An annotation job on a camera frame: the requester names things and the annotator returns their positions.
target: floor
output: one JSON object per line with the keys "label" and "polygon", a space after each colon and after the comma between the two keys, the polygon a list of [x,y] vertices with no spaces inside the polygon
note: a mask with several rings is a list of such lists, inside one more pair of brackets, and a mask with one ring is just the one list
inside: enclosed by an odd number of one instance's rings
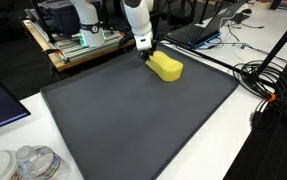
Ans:
{"label": "floor", "polygon": [[[195,22],[200,18],[202,6],[198,4]],[[213,8],[210,6],[205,19],[213,14]],[[0,81],[18,99],[23,99],[55,83],[56,79],[50,73],[39,47],[26,38],[17,24],[14,29],[14,32],[0,32]],[[158,33],[163,34],[169,30],[166,21],[161,21]],[[268,126],[252,131],[225,179],[287,179],[287,117],[266,111],[263,119]]]}

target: wooden table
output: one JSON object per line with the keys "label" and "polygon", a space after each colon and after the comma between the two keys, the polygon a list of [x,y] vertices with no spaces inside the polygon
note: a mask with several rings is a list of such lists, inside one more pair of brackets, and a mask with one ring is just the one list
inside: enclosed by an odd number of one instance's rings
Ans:
{"label": "wooden table", "polygon": [[[30,20],[23,20],[22,24],[23,24],[26,32],[28,34],[30,34],[35,39],[35,41],[39,44],[39,46],[41,47],[42,51],[47,50],[47,49],[52,49],[50,43],[47,42],[46,39],[41,35],[41,33],[32,25]],[[124,45],[124,47],[127,47],[129,45],[133,45],[133,44],[134,44],[134,40],[129,41],[127,44]],[[84,62],[93,60],[95,58],[98,58],[100,56],[109,54],[109,53],[114,52],[114,51],[117,51],[117,47],[107,48],[107,49],[105,49],[103,51],[100,51],[98,53],[91,54],[90,56],[86,56],[86,57],[84,57],[84,58],[82,58],[80,60],[71,61],[71,62],[68,62],[68,63],[64,63],[62,58],[59,55],[55,54],[55,53],[49,54],[48,55],[48,59],[50,60],[51,64],[55,67],[55,69],[58,72],[61,72],[63,70],[72,68],[74,66],[77,66],[79,64],[82,64]]]}

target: chair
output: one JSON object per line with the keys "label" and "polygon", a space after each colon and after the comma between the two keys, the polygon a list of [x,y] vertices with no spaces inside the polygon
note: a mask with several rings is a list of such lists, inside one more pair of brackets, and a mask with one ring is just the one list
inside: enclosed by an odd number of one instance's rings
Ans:
{"label": "chair", "polygon": [[[176,0],[167,0],[168,1],[168,12],[167,12],[167,22],[172,26],[172,30],[177,29],[179,25],[185,26],[193,22],[195,9],[197,5],[197,0],[181,0],[180,8],[172,9],[172,3]],[[191,6],[191,13],[186,16],[185,4]]]}

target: yellow sponge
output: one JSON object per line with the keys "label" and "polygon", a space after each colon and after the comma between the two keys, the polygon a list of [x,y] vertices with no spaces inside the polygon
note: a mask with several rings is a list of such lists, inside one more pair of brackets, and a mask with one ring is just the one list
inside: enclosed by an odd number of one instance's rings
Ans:
{"label": "yellow sponge", "polygon": [[181,77],[183,64],[171,59],[161,51],[155,51],[145,63],[165,82],[173,82]]}

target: white table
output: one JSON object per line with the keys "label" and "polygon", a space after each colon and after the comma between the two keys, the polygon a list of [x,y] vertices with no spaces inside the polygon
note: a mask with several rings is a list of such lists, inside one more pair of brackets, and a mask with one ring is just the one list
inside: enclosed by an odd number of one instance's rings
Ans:
{"label": "white table", "polygon": [[[235,31],[235,34],[242,41],[269,51],[287,29],[287,11],[254,10],[253,17],[244,23],[266,26],[262,30],[244,27]],[[227,29],[223,28],[223,36],[226,32]],[[228,45],[202,52],[231,65],[248,61],[237,58],[235,54],[247,57],[255,53],[250,49],[241,50]],[[287,59],[287,44],[279,55]],[[262,59],[265,57],[259,53],[255,56],[261,56]],[[196,59],[230,73],[226,68],[207,60]],[[251,113],[260,101],[261,99],[238,87],[191,138],[158,179],[222,179],[251,132],[249,122]],[[0,150],[18,150],[24,145],[49,146],[72,166],[71,179],[82,179],[42,96],[36,94],[22,100],[22,103],[32,115],[0,128]]]}

